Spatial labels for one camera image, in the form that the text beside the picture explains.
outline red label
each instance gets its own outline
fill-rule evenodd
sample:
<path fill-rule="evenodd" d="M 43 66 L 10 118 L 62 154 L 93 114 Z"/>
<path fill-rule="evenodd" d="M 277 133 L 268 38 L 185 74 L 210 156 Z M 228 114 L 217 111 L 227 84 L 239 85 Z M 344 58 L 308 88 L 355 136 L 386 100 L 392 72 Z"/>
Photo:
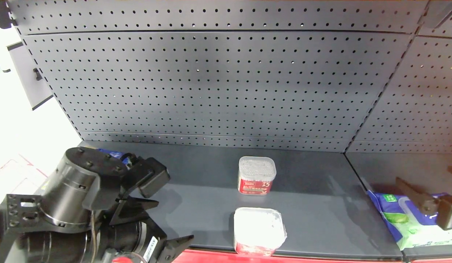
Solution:
<path fill-rule="evenodd" d="M 239 192 L 246 195 L 266 195 L 270 192 L 272 182 L 246 181 L 241 179 Z"/>
<path fill-rule="evenodd" d="M 275 249 L 258 246 L 246 246 L 241 243 L 236 243 L 235 249 L 238 254 L 251 256 L 271 256 L 275 252 Z"/>

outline label sticker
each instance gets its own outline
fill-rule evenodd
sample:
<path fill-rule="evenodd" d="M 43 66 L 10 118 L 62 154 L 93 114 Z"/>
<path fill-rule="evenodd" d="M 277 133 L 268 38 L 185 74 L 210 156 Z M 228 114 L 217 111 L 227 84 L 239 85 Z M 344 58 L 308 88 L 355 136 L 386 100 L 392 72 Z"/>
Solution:
<path fill-rule="evenodd" d="M 153 236 L 151 237 L 151 241 L 148 244 L 148 247 L 146 248 L 145 254 L 143 255 L 143 258 L 146 261 L 149 261 L 151 258 L 151 254 L 153 254 L 154 249 L 156 248 L 156 245 L 158 244 L 158 240 Z"/>
<path fill-rule="evenodd" d="M 397 198 L 394 195 L 383 195 L 383 198 L 385 198 L 385 201 L 387 202 L 396 202 Z"/>

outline cylindrical motor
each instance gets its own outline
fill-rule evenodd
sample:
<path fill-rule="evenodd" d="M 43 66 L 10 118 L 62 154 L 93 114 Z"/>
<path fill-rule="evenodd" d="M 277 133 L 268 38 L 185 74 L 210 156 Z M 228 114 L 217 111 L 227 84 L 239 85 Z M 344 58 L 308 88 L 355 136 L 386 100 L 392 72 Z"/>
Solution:
<path fill-rule="evenodd" d="M 96 149 L 68 149 L 42 195 L 40 209 L 45 219 L 56 226 L 86 231 L 91 212 L 81 204 L 96 176 L 122 175 L 126 170 L 122 161 Z"/>
<path fill-rule="evenodd" d="M 4 263 L 77 263 L 91 260 L 91 232 L 27 233 L 18 238 Z"/>
<path fill-rule="evenodd" d="M 151 234 L 141 222 L 107 226 L 97 234 L 97 258 L 107 248 L 141 253 Z M 84 263 L 91 261 L 92 253 L 90 231 L 72 234 L 34 232 L 26 233 L 14 242 L 5 263 Z"/>

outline screw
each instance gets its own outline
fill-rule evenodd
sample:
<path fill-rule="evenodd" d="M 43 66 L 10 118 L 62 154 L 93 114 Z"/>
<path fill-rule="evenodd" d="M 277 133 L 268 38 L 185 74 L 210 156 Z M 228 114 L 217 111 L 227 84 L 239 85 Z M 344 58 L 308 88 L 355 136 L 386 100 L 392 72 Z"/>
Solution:
<path fill-rule="evenodd" d="M 18 226 L 19 224 L 20 224 L 20 222 L 14 220 L 14 221 L 10 221 L 9 226 L 14 228 L 14 227 Z"/>

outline cable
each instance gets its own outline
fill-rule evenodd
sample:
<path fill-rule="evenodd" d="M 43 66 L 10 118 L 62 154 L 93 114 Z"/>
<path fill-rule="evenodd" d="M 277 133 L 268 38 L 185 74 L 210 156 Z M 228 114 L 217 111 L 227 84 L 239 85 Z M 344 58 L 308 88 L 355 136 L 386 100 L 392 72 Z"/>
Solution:
<path fill-rule="evenodd" d="M 136 256 L 137 258 L 139 258 L 141 260 L 141 262 L 143 263 L 148 263 L 142 256 L 140 256 L 139 253 L 135 253 L 135 252 L 129 252 L 129 254 Z"/>
<path fill-rule="evenodd" d="M 91 211 L 91 242 L 93 243 L 93 255 L 91 255 L 91 263 L 95 262 L 96 259 L 96 230 L 95 230 L 95 221 L 96 221 L 96 213 L 95 211 Z"/>

